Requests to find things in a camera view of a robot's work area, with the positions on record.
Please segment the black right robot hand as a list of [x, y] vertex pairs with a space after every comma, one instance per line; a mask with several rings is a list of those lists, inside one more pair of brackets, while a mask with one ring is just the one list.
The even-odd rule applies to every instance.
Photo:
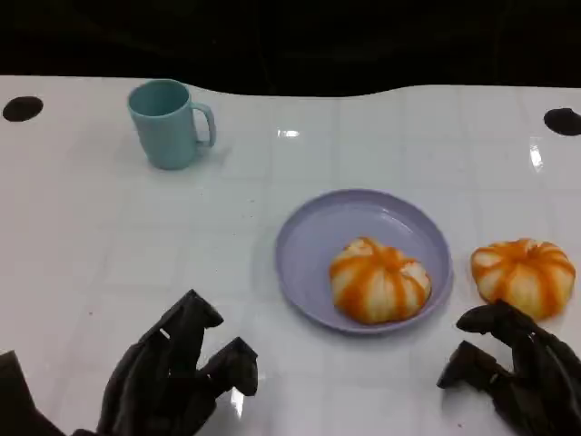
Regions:
[[440, 389], [467, 384], [486, 393], [518, 435], [580, 433], [580, 359], [565, 342], [501, 300], [468, 310], [457, 327], [489, 333], [507, 345], [513, 370], [463, 341], [438, 379]]

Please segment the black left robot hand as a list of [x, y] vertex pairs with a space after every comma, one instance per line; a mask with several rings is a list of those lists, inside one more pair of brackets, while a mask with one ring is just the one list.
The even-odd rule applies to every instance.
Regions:
[[258, 390], [257, 353], [236, 337], [199, 366], [204, 334], [218, 311], [189, 290], [117, 363], [104, 390], [100, 435], [193, 435], [218, 399]]

